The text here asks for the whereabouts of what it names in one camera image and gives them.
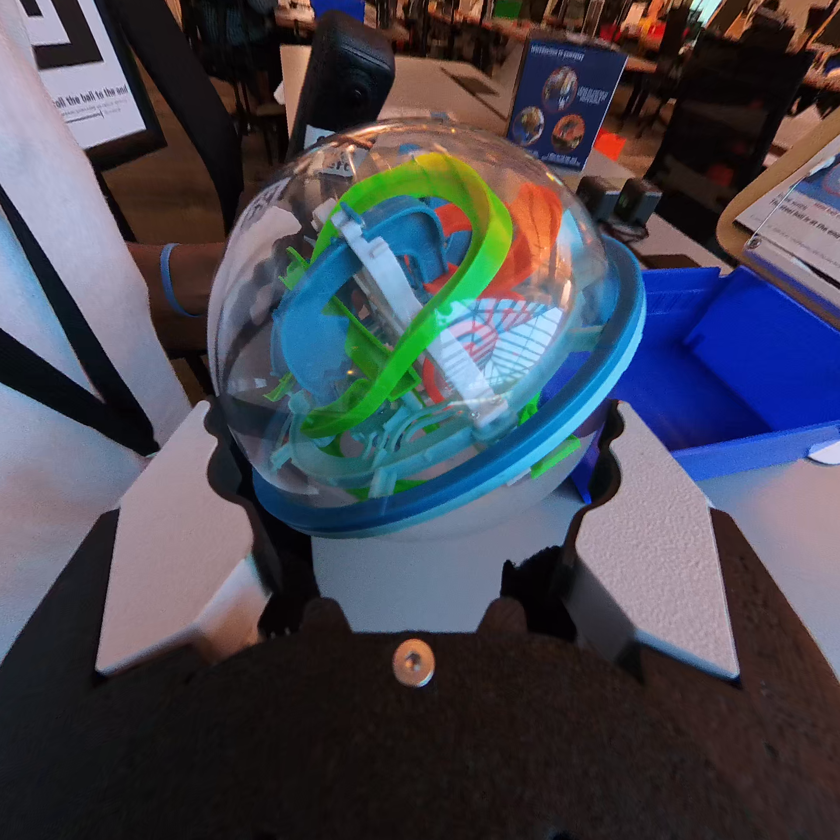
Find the person's left forearm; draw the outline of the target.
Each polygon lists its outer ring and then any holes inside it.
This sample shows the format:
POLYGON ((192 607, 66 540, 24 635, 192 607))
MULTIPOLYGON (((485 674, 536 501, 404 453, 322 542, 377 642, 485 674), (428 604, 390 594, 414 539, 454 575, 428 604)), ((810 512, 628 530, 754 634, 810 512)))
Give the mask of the person's left forearm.
POLYGON ((162 245, 127 243, 148 289, 150 315, 163 347, 171 354, 204 352, 207 346, 207 306, 225 243, 180 245, 171 257, 171 274, 178 301, 201 318, 174 314, 164 299, 159 260, 162 245))

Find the blue plastic bin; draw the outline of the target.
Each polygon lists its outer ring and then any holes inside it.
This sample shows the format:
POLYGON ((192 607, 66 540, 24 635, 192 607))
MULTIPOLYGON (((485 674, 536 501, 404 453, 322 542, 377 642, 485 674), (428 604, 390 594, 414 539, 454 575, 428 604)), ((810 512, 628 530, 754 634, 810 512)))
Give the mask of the blue plastic bin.
POLYGON ((610 398, 694 481, 780 466, 839 431, 838 330, 740 267, 648 269, 646 321, 610 398))

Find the clear maze ball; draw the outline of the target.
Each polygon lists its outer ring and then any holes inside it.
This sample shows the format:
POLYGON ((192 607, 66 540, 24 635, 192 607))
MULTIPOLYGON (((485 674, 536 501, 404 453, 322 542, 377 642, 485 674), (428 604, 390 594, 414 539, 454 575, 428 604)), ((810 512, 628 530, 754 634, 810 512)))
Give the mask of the clear maze ball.
POLYGON ((637 258, 545 164, 391 119, 323 135, 247 205, 207 350, 261 507, 361 538, 561 482, 645 318, 637 258))

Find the white cloth sleeve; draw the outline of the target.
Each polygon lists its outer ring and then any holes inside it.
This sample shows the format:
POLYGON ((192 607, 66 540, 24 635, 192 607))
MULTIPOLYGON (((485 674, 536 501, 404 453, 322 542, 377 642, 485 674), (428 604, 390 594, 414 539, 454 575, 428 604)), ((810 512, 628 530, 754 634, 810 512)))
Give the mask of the white cloth sleeve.
POLYGON ((147 283, 2 2, 1 650, 191 407, 147 283))

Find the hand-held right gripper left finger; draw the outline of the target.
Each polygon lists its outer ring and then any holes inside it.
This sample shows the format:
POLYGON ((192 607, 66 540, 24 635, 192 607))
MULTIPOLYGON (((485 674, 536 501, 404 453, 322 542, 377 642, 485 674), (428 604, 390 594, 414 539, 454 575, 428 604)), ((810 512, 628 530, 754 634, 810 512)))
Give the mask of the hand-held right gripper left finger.
POLYGON ((179 648, 217 664, 268 638, 280 559, 215 402, 199 402, 122 496, 96 670, 115 676, 179 648))

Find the black framed sign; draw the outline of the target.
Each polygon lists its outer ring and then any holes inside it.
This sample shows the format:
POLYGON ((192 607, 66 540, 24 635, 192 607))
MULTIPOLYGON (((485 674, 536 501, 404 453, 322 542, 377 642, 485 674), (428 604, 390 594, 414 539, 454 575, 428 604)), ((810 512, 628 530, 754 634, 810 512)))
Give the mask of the black framed sign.
POLYGON ((110 2, 17 1, 40 79, 91 163, 106 172, 166 140, 110 2))

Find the black office chair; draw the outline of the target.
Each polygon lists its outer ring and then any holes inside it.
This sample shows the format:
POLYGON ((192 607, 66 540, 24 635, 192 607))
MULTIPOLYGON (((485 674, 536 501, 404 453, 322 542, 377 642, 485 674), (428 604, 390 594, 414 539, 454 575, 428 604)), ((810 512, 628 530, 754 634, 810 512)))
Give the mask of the black office chair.
POLYGON ((714 238, 723 210, 761 173, 813 58, 810 50, 698 39, 645 175, 661 192, 659 216, 702 245, 714 238))

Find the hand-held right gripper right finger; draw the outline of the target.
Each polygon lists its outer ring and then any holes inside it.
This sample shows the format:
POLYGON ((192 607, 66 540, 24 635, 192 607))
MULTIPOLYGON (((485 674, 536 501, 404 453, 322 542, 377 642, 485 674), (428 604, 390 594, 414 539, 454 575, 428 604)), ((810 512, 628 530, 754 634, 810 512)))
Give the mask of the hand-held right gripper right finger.
POLYGON ((711 504, 628 402, 606 411, 589 491, 561 546, 504 564, 528 629, 628 671, 650 648, 739 679, 711 504))

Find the wooden clipboard with paper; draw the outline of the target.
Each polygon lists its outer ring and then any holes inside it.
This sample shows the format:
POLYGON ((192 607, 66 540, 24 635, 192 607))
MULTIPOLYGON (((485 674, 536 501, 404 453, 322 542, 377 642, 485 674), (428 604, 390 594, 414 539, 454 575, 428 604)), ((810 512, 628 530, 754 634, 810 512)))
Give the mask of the wooden clipboard with paper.
POLYGON ((838 326, 839 116, 797 141, 725 207, 724 252, 838 326))

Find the black power adapter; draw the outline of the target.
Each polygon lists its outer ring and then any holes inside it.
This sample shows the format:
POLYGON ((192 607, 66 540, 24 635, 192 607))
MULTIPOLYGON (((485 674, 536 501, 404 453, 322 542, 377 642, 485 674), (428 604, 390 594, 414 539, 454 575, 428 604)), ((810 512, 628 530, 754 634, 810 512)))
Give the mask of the black power adapter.
POLYGON ((596 175, 584 175, 575 194, 596 224, 606 224, 614 216, 621 187, 596 175))
POLYGON ((657 184, 644 178, 630 178, 618 195, 614 214, 623 224, 644 228, 662 196, 662 189, 657 184))

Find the blue wristband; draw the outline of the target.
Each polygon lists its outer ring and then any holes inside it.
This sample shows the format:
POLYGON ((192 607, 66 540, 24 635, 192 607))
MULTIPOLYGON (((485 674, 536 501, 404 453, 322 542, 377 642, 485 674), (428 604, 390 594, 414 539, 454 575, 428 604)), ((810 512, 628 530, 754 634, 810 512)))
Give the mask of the blue wristband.
POLYGON ((174 251, 180 246, 179 243, 168 243, 164 245, 161 249, 160 260, 159 260, 159 269, 161 275, 161 288, 163 290, 164 299, 168 304, 169 309, 174 312, 174 314, 188 318, 188 319, 198 319, 204 316, 204 312, 190 312, 186 310, 182 304, 178 301, 177 296, 175 294, 175 289, 173 285, 172 279, 172 255, 174 251))

